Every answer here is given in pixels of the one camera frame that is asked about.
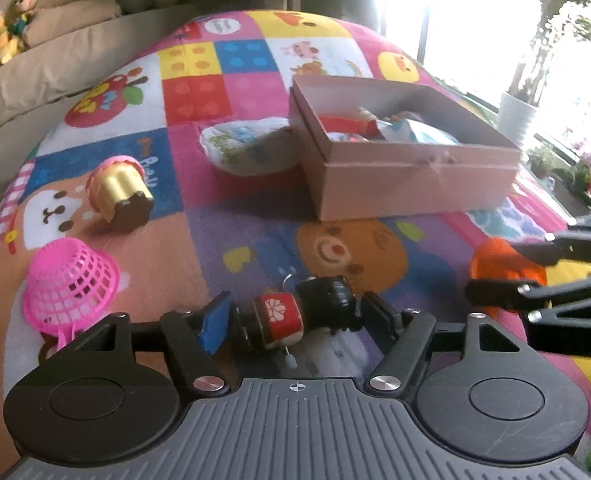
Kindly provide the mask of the black red doll figure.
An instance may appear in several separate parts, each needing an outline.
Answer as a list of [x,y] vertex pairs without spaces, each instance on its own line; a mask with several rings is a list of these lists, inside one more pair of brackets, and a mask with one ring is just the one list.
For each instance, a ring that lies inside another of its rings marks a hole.
[[294,288],[264,292],[248,308],[230,311],[230,335],[250,354],[279,351],[289,370],[297,368],[290,348],[314,330],[357,332],[358,301],[343,275],[310,276]]

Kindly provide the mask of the orange plastic cup toy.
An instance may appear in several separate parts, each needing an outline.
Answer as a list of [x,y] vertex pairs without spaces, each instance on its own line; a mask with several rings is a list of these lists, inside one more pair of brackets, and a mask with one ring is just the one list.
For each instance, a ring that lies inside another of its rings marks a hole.
[[470,281],[465,295],[471,304],[482,307],[519,308],[518,287],[547,285],[547,272],[516,251],[502,238],[492,237],[473,253]]

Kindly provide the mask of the red plastic plate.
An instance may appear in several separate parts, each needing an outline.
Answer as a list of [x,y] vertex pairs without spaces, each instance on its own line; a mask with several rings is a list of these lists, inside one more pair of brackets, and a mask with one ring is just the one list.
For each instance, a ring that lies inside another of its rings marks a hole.
[[359,134],[366,138],[373,138],[379,134],[375,119],[332,115],[319,115],[318,119],[327,133]]

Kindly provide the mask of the pink plastic basket scoop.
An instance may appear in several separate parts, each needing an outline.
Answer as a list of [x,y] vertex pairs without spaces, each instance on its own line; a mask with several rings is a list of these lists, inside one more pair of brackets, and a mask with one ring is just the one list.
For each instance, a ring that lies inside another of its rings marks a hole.
[[32,254],[21,307],[26,322],[43,336],[40,362],[107,315],[120,278],[110,255],[75,237],[53,240]]

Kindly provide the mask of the white plant pot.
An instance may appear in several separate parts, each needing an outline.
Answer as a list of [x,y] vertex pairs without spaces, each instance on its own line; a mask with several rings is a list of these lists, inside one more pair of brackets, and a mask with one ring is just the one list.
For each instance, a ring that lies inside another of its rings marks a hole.
[[531,127],[537,107],[504,92],[498,111],[497,130],[521,150],[532,137]]

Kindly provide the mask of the gold pink cupcake toy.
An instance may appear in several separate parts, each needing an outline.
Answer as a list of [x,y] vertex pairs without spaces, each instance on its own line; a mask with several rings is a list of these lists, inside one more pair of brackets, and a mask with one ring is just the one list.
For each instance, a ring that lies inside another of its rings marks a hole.
[[145,170],[128,155],[105,159],[88,176],[85,191],[90,206],[113,232],[131,233],[149,222],[154,196]]

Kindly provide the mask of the colourful cartoon play mat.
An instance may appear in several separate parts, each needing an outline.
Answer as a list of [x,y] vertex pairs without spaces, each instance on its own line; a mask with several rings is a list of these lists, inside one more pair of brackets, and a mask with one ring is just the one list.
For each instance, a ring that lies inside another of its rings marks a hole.
[[[586,479],[591,358],[537,351],[518,313],[469,302],[474,251],[537,242],[571,219],[523,166],[491,209],[323,221],[304,168],[236,177],[205,128],[289,122],[302,75],[423,84],[490,126],[370,30],[294,11],[191,21],[99,82],[40,143],[0,204],[0,479]],[[85,185],[105,159],[143,166],[154,209],[113,232]],[[75,237],[121,271],[109,312],[44,362],[22,312],[32,254]],[[233,307],[310,276],[343,275],[399,312],[437,319],[413,399],[372,396],[382,353],[357,332],[314,330],[250,354],[228,335],[224,396],[180,396],[160,318],[220,292]]]

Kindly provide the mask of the pink cardboard box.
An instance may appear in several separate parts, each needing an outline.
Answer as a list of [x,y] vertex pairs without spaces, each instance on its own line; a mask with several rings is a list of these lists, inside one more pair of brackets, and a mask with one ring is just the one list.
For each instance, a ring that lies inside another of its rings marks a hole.
[[[413,112],[457,145],[341,141],[319,115]],[[423,84],[302,75],[289,119],[317,217],[323,221],[491,209],[503,203],[521,152],[466,107]]]

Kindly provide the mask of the white printed pouch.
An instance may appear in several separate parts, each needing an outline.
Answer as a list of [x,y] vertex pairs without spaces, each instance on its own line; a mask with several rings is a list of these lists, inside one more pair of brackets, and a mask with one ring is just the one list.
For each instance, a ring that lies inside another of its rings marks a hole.
[[278,174],[299,163],[283,117],[222,122],[202,130],[199,143],[213,166],[236,177]]

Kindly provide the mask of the white blue packet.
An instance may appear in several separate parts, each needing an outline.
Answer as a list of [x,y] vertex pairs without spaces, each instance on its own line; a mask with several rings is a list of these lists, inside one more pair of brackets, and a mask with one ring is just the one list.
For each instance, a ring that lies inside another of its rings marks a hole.
[[376,125],[379,134],[388,142],[437,145],[459,144],[459,141],[452,134],[426,124],[420,119],[419,115],[414,113],[377,119]]

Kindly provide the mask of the beige sofa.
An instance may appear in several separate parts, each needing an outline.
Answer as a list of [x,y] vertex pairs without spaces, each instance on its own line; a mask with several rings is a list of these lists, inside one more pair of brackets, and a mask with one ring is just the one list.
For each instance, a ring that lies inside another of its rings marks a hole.
[[38,0],[26,50],[0,66],[0,202],[76,96],[194,18],[184,0],[136,11],[122,0]]

